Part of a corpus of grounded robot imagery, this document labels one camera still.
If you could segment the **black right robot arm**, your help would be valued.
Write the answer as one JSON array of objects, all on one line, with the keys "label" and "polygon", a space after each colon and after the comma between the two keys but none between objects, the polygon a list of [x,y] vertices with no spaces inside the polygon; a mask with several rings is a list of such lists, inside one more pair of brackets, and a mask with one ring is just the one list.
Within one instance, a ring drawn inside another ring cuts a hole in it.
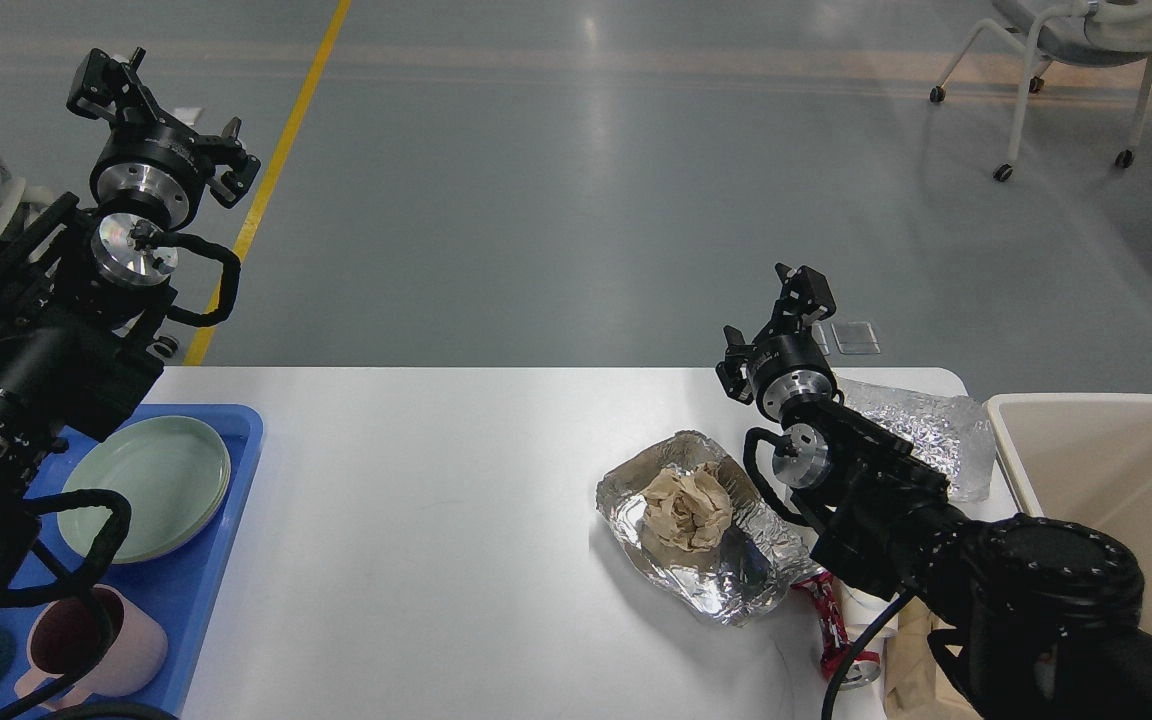
[{"label": "black right robot arm", "polygon": [[984,719],[1152,719],[1146,579],[1134,552],[1074,521],[972,520],[914,446],[846,406],[814,341],[835,314],[826,276],[776,264],[771,319],[723,328],[723,393],[778,430],[746,433],[742,464],[781,520],[814,530],[810,556],[888,602],[920,600],[945,629],[929,650]]}]

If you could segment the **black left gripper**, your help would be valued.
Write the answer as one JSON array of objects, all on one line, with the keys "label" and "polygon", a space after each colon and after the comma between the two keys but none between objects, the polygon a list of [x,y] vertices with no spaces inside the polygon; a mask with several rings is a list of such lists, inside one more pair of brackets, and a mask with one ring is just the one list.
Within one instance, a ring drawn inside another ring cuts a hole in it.
[{"label": "black left gripper", "polygon": [[137,74],[146,55],[136,47],[119,60],[93,47],[74,73],[67,109],[109,126],[91,170],[93,200],[179,232],[196,218],[206,185],[223,209],[234,209],[250,192],[262,160],[241,141],[241,118],[230,118],[219,135],[165,118]]}]

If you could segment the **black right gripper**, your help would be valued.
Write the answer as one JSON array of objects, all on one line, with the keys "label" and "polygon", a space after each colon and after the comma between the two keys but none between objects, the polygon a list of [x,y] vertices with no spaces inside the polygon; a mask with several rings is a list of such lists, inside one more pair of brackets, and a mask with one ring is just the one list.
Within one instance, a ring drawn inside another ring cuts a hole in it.
[{"label": "black right gripper", "polygon": [[818,270],[774,265],[781,291],[774,318],[753,343],[733,325],[723,325],[723,357],[717,377],[723,395],[756,406],[765,419],[781,419],[785,407],[836,400],[838,381],[814,338],[814,323],[836,314],[838,302]]}]

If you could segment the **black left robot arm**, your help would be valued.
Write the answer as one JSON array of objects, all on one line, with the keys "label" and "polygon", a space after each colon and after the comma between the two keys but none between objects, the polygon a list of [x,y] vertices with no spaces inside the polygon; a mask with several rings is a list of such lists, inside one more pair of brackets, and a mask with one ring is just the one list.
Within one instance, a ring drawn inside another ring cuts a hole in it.
[{"label": "black left robot arm", "polygon": [[131,418],[164,372],[162,323],[214,327],[236,306],[241,259],[185,232],[200,196],[242,200],[262,161],[241,119],[200,135],[161,108],[138,76],[146,51],[119,59],[91,50],[67,109],[109,124],[90,188],[44,200],[22,232],[23,188],[0,214],[0,609],[76,600],[96,621],[96,660],[113,653],[113,626],[96,600],[132,509],[111,488],[28,497],[52,454],[77,430],[106,439]]}]

